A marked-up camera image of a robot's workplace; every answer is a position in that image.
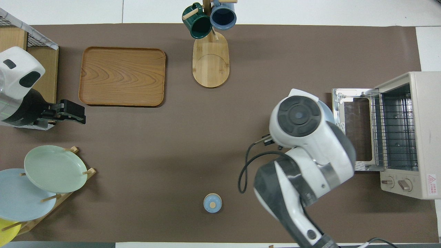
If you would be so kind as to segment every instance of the brown table covering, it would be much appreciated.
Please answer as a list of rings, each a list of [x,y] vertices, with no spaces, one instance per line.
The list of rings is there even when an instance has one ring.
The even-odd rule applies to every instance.
[[[193,78],[194,40],[183,24],[35,28],[60,46],[58,99],[80,103],[81,58],[90,46],[164,50],[165,99],[158,108],[86,106],[86,125],[63,122],[46,132],[0,126],[0,169],[22,168],[28,151],[51,144],[78,146],[98,171],[15,240],[293,242],[252,188],[237,190],[245,151],[268,133],[273,107],[291,88],[330,104],[332,88],[373,87],[420,70],[413,27],[237,25],[222,32],[229,79],[206,89]],[[270,159],[250,166],[249,185]],[[202,206],[212,192],[224,203],[217,214]],[[438,242],[434,202],[382,191],[378,173],[356,173],[307,210],[337,242]]]

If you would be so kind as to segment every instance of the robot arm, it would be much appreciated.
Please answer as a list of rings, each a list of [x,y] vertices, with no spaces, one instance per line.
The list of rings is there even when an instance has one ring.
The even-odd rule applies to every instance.
[[[302,248],[337,248],[304,212],[319,197],[353,176],[355,150],[333,123],[330,109],[293,89],[273,110],[269,130],[275,143],[292,148],[259,168],[254,192],[263,207]]]
[[[0,121],[16,127],[41,128],[47,128],[50,120],[85,124],[84,107],[68,100],[47,103],[32,89],[44,73],[43,66],[19,47],[0,53]]]

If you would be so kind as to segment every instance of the blue mug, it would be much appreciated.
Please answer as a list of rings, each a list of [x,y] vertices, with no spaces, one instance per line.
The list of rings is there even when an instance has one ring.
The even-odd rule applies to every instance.
[[[236,19],[234,4],[224,4],[219,3],[219,0],[214,0],[210,16],[210,22],[214,28],[219,30],[230,29],[236,24]]]

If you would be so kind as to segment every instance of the toaster oven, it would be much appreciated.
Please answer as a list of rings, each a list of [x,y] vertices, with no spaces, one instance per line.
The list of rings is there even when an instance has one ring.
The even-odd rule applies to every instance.
[[[357,151],[355,170],[380,171],[384,191],[441,199],[440,92],[435,71],[408,72],[373,89],[333,89],[335,121]]]

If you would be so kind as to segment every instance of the white floor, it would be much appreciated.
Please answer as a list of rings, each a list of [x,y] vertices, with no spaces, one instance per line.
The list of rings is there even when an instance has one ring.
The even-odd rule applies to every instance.
[[[342,245],[361,245],[362,243],[339,243]],[[268,248],[274,245],[274,248],[299,247],[297,243],[157,243],[157,242],[123,242],[116,243],[115,248]]]
[[[1,0],[0,8],[30,25],[181,23],[182,11],[193,1]],[[235,11],[237,24],[416,26],[421,70],[441,71],[436,0],[238,0]],[[441,233],[441,200],[435,203]]]

